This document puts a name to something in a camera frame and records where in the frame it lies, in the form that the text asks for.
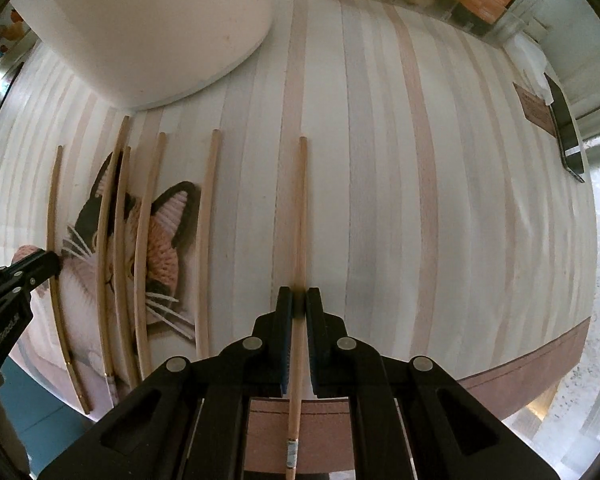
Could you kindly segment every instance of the black phone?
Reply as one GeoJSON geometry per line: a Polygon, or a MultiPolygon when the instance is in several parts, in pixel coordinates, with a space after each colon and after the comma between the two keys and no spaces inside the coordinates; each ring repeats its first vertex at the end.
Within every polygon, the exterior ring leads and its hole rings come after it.
{"type": "Polygon", "coordinates": [[[564,169],[571,173],[578,182],[584,182],[584,163],[582,161],[582,152],[576,127],[573,124],[567,100],[564,98],[560,86],[547,74],[546,80],[549,83],[551,94],[554,96],[554,102],[551,104],[551,115],[554,118],[554,125],[558,145],[560,146],[560,158],[564,169]]]}

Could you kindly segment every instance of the wooden stick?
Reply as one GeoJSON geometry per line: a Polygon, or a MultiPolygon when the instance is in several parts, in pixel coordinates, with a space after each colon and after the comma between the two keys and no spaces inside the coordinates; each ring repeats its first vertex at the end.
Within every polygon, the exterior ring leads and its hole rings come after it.
{"type": "Polygon", "coordinates": [[[122,153],[120,176],[118,177],[118,192],[113,222],[113,292],[116,305],[116,324],[122,358],[129,378],[129,385],[135,388],[140,384],[136,358],[134,357],[131,328],[129,325],[128,309],[126,307],[126,269],[125,269],[125,196],[129,180],[129,157],[131,148],[127,146],[122,153]]]}
{"type": "Polygon", "coordinates": [[[134,263],[134,315],[136,317],[136,344],[140,361],[140,376],[142,380],[154,370],[149,352],[149,340],[146,333],[146,245],[149,239],[149,222],[151,219],[151,204],[154,199],[155,181],[158,179],[160,161],[164,152],[167,135],[158,134],[154,147],[149,175],[142,194],[140,214],[138,218],[138,236],[136,237],[136,261],[134,263]]]}
{"type": "Polygon", "coordinates": [[[126,139],[129,116],[125,116],[120,124],[116,145],[111,153],[109,166],[105,172],[104,190],[100,202],[100,214],[98,215],[98,230],[96,234],[96,302],[98,305],[98,329],[100,332],[100,348],[102,349],[102,361],[104,362],[104,377],[107,380],[109,397],[115,406],[120,399],[116,388],[116,378],[113,369],[113,357],[109,340],[109,317],[107,316],[107,238],[109,229],[109,209],[113,195],[113,186],[116,182],[116,170],[118,168],[118,157],[126,139]]]}
{"type": "Polygon", "coordinates": [[[304,377],[304,345],[306,321],[304,318],[304,294],[306,291],[306,163],[307,140],[300,137],[298,182],[296,188],[296,261],[294,264],[294,319],[291,329],[291,362],[289,381],[289,425],[286,441],[286,480],[296,478],[298,462],[298,437],[302,410],[302,378],[304,377]]]}
{"type": "Polygon", "coordinates": [[[194,261],[196,278],[194,280],[194,323],[196,327],[196,354],[198,359],[209,357],[208,326],[208,277],[209,277],[209,235],[211,229],[211,209],[214,203],[214,183],[216,165],[220,149],[220,130],[213,130],[211,147],[206,159],[205,180],[200,193],[200,209],[196,228],[196,248],[194,261]]]}
{"type": "MultiPolygon", "coordinates": [[[[62,146],[58,146],[56,151],[56,162],[54,163],[54,169],[51,173],[51,186],[49,188],[49,204],[46,212],[46,250],[56,250],[56,202],[58,201],[58,181],[60,179],[60,166],[62,165],[62,146]]],[[[64,320],[62,320],[62,313],[60,309],[58,279],[52,276],[49,279],[49,293],[51,296],[51,310],[54,314],[54,322],[56,324],[56,330],[58,331],[58,339],[60,341],[60,352],[66,364],[66,370],[69,373],[69,380],[74,387],[75,396],[80,403],[80,406],[85,415],[91,413],[89,403],[84,395],[82,389],[82,383],[75,373],[74,361],[69,352],[69,345],[66,340],[66,331],[64,329],[64,320]]]]}

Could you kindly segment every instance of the black clamp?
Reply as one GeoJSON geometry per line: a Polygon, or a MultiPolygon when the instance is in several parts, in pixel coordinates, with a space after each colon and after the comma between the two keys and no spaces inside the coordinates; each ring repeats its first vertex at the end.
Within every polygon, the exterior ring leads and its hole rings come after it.
{"type": "Polygon", "coordinates": [[[60,272],[60,259],[40,249],[10,267],[0,267],[0,368],[33,314],[31,291],[60,272]]]}
{"type": "Polygon", "coordinates": [[[288,380],[292,294],[216,357],[172,357],[42,473],[40,480],[240,478],[250,397],[288,380]]]}
{"type": "Polygon", "coordinates": [[[349,337],[317,288],[306,316],[314,394],[349,397],[356,480],[558,480],[432,359],[398,361],[349,337]]]}

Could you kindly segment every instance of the cat illustration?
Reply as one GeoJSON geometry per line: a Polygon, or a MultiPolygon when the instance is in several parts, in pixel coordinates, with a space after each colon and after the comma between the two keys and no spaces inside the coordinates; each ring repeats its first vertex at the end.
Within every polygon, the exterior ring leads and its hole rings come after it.
{"type": "MultiPolygon", "coordinates": [[[[63,240],[59,277],[60,305],[73,358],[80,365],[78,371],[90,395],[103,394],[104,376],[98,314],[96,304],[96,242],[98,216],[102,204],[104,182],[110,168],[110,155],[104,162],[91,188],[90,195],[81,208],[75,224],[68,225],[68,235],[63,240]]],[[[181,313],[176,298],[178,277],[181,274],[178,250],[190,241],[197,223],[200,190],[191,182],[182,181],[163,192],[151,208],[146,262],[146,309],[148,337],[165,331],[178,334],[194,345],[192,322],[181,313]]],[[[107,226],[107,320],[114,373],[121,396],[129,390],[130,379],[123,365],[123,352],[114,308],[113,289],[113,227],[114,204],[110,208],[107,226]]],[[[125,194],[124,207],[124,261],[126,274],[126,303],[130,332],[134,333],[134,264],[136,236],[141,200],[125,194]]],[[[18,250],[14,260],[24,257],[31,246],[18,250]]]]}

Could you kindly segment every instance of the brown cardboard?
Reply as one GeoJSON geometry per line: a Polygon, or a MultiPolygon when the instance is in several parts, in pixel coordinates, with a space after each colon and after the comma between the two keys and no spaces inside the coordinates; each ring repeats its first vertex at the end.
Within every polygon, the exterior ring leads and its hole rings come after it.
{"type": "Polygon", "coordinates": [[[520,104],[522,105],[525,117],[555,137],[554,118],[551,115],[551,108],[544,104],[544,99],[533,95],[515,83],[513,83],[513,86],[515,86],[520,98],[520,104]]]}

